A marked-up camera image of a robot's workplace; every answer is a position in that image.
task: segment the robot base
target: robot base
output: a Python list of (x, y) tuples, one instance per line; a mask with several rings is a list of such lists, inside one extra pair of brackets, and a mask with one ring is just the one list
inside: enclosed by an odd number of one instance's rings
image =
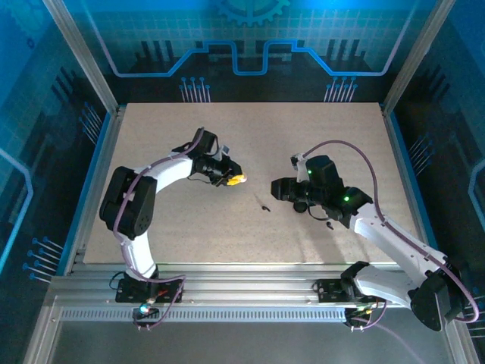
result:
[[(155, 303), (170, 303), (177, 294), (182, 280), (170, 283), (149, 283), (138, 281), (126, 273), (118, 282), (115, 301), (118, 303), (145, 303), (148, 299), (157, 297)], [(179, 303), (182, 300), (183, 292), (175, 300)]]

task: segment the yellow object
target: yellow object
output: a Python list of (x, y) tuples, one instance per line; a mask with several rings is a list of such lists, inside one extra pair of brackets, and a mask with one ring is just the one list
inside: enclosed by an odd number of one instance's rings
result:
[(232, 177), (228, 180), (227, 186), (235, 186), (237, 184), (242, 184), (246, 182), (248, 178), (244, 174), (238, 174), (237, 176)]

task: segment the glass panel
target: glass panel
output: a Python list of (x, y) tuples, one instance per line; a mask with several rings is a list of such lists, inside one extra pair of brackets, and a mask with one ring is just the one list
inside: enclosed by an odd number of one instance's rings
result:
[[(396, 107), (440, 249), (485, 302), (485, 3), (458, 0)], [(469, 325), (483, 352), (485, 325)]]
[(434, 2), (66, 1), (120, 103), (383, 101)]
[(0, 362), (14, 363), (58, 268), (106, 111), (39, 0), (0, 2), (0, 65)]

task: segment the gear icon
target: gear icon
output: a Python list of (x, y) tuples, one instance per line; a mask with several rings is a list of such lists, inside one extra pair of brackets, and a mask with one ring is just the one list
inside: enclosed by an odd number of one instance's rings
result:
[(289, 0), (215, 0), (219, 15), (225, 15), (227, 21), (236, 21), (237, 25), (263, 25), (265, 20), (273, 21), (275, 15), (283, 13), (283, 7)]
[(8, 11), (28, 36), (33, 36), (44, 24), (45, 6), (42, 0), (2, 0), (0, 10)]

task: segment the aluminum frame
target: aluminum frame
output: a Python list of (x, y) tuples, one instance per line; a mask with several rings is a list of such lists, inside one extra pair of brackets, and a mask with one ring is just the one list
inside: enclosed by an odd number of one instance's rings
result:
[[(397, 100), (421, 63), (454, 2), (455, 0), (442, 0), (436, 4), (399, 72), (384, 104), (385, 122), (389, 131), (392, 130), (392, 123), (389, 120), (390, 112), (396, 106)], [(44, 3), (108, 112), (116, 115), (116, 100), (65, 4), (62, 0), (44, 0)], [(107, 287), (112, 275), (124, 270), (123, 265), (85, 265), (82, 263), (86, 236), (89, 236), (89, 226), (92, 224), (95, 216), (94, 210), (97, 209), (97, 202), (101, 197), (103, 181), (106, 178), (114, 151), (123, 110), (116, 116), (115, 122), (108, 130), (102, 154), (96, 166), (97, 178), (92, 182), (92, 188), (83, 208), (81, 223), (77, 228), (73, 249), (64, 272), (65, 276), (52, 279), (24, 359), (26, 364), (49, 362), (55, 349), (60, 322), (73, 320), (77, 314), (72, 312), (80, 312), (80, 314), (84, 312), (86, 317), (83, 317), (83, 320), (106, 321), (109, 319), (113, 321), (114, 319), (117, 321), (116, 317), (98, 315), (97, 312), (113, 312), (113, 310), (120, 309), (123, 312), (129, 312), (136, 307), (136, 305), (115, 303), (114, 291)], [(406, 195), (411, 204), (411, 212), (420, 231), (420, 238), (426, 241), (418, 204), (413, 197), (410, 181), (408, 177), (406, 178), (399, 145), (395, 140), (393, 141), (391, 132), (390, 136)], [(354, 303), (319, 304), (316, 294), (311, 289), (311, 284), (315, 279), (338, 278), (346, 268), (348, 265), (324, 264), (159, 265), (159, 270), (167, 276), (182, 272), (187, 274), (188, 280), (183, 302), (176, 308), (176, 310), (185, 310), (185, 312), (201, 308), (227, 311), (234, 307), (250, 308), (255, 310), (253, 312), (261, 312), (263, 309), (291, 309), (291, 312), (308, 312), (310, 309), (318, 308), (324, 311), (355, 307)], [(397, 265), (380, 265), (380, 268), (402, 274)], [(120, 317), (119, 321), (126, 321), (129, 318), (126, 314), (121, 316), (123, 317)], [(461, 323), (448, 325), (446, 336), (455, 362), (479, 362), (466, 325)]]
[(62, 0), (43, 2), (104, 107), (111, 115), (116, 114), (118, 103), (65, 3)]
[(402, 65), (401, 70), (399, 70), (399, 73), (384, 100), (384, 115), (390, 115), (390, 113), (393, 112), (397, 102), (401, 99), (411, 78), (415, 75), (416, 70), (430, 49), (431, 43), (433, 43), (436, 38), (455, 2), (456, 0), (436, 1), (436, 5), (428, 16), (426, 23), (423, 25), (423, 29), (421, 29), (415, 44), (412, 46), (411, 51), (409, 51), (408, 57)]

